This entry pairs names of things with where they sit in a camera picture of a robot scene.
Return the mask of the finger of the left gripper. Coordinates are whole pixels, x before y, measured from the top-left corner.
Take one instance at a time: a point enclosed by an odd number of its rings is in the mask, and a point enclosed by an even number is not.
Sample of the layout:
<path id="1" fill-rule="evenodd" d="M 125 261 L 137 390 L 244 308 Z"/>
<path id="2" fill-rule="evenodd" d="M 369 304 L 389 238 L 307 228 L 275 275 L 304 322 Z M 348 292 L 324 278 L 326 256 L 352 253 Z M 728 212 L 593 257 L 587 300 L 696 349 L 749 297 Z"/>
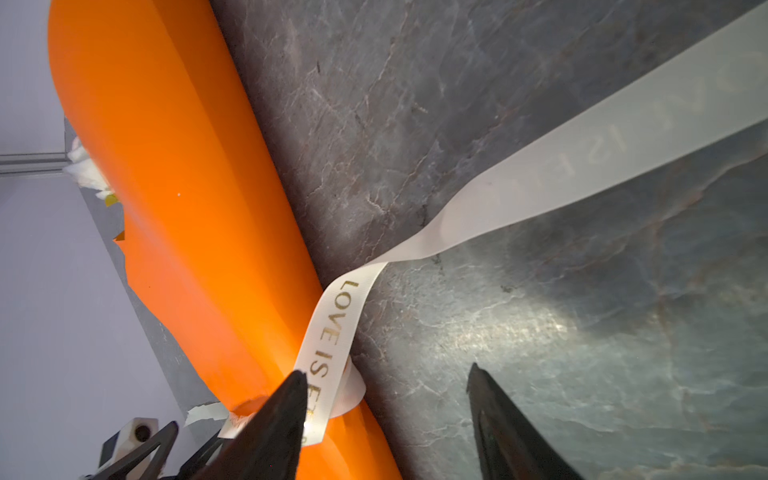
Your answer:
<path id="1" fill-rule="evenodd" d="M 171 421 L 146 443 L 87 479 L 159 479 L 179 433 L 178 423 Z"/>
<path id="2" fill-rule="evenodd" d="M 201 472 L 213 459 L 214 455 L 228 446 L 231 440 L 222 438 L 218 434 L 213 435 L 202 447 L 200 447 L 179 469 L 175 480 L 189 480 Z"/>

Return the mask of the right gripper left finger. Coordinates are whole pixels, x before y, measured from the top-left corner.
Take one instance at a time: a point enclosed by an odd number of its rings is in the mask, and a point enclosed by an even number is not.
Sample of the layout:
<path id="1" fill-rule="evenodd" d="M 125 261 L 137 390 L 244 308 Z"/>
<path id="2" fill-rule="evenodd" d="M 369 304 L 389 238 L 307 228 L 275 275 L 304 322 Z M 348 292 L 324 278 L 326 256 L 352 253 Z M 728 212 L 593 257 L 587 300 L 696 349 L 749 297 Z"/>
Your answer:
<path id="1" fill-rule="evenodd" d="M 197 479 L 294 479 L 307 409 L 306 374 L 294 371 Z"/>

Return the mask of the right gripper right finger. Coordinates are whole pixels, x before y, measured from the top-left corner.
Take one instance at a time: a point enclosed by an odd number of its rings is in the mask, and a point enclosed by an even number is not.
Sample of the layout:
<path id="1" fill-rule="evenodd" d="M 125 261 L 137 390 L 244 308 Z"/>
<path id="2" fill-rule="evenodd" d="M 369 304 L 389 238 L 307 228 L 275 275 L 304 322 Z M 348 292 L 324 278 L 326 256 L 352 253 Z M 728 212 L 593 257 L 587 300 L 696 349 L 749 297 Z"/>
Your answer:
<path id="1" fill-rule="evenodd" d="M 471 366 L 467 394 L 484 479 L 579 479 L 494 378 Z"/>

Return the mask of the orange wrapping paper sheet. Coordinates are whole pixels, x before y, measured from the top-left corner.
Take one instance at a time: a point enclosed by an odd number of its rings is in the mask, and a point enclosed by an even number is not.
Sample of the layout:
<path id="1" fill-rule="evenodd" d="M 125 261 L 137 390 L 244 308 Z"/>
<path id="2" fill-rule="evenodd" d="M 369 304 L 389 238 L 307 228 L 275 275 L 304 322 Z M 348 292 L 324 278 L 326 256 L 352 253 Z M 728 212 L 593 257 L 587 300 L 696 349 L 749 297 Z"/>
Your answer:
<path id="1" fill-rule="evenodd" d="M 55 1 L 65 115 L 124 208 L 130 286 L 230 411 L 294 370 L 302 479 L 396 479 L 349 360 L 359 279 L 324 291 L 206 1 Z"/>

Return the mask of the cream rose fake flower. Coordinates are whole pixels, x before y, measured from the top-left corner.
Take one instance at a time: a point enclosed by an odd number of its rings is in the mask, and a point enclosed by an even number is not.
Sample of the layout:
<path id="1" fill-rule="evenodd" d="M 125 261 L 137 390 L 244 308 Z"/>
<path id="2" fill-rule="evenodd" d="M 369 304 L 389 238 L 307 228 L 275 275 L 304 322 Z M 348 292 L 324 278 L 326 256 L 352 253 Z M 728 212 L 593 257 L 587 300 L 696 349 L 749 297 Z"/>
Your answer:
<path id="1" fill-rule="evenodd" d="M 106 177 L 99 170 L 78 137 L 72 141 L 71 150 L 66 154 L 66 157 L 69 163 L 63 167 L 63 171 L 80 188 L 94 190 L 96 197 L 102 200 L 107 207 L 119 202 Z"/>

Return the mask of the white ribbon strip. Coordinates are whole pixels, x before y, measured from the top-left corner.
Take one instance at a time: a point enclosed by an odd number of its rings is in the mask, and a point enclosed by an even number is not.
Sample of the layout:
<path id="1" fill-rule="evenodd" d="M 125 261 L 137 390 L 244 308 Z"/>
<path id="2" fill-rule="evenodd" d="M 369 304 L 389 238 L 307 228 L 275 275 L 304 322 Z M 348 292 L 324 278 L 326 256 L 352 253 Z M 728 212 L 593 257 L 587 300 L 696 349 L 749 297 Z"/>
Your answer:
<path id="1" fill-rule="evenodd" d="M 767 125 L 658 155 L 755 54 L 621 89 L 756 1 L 217 1 L 321 280 L 383 254 L 472 180 L 512 225 L 388 266 L 354 359 L 401 449 L 470 440 L 469 366 L 558 447 L 767 443 Z"/>

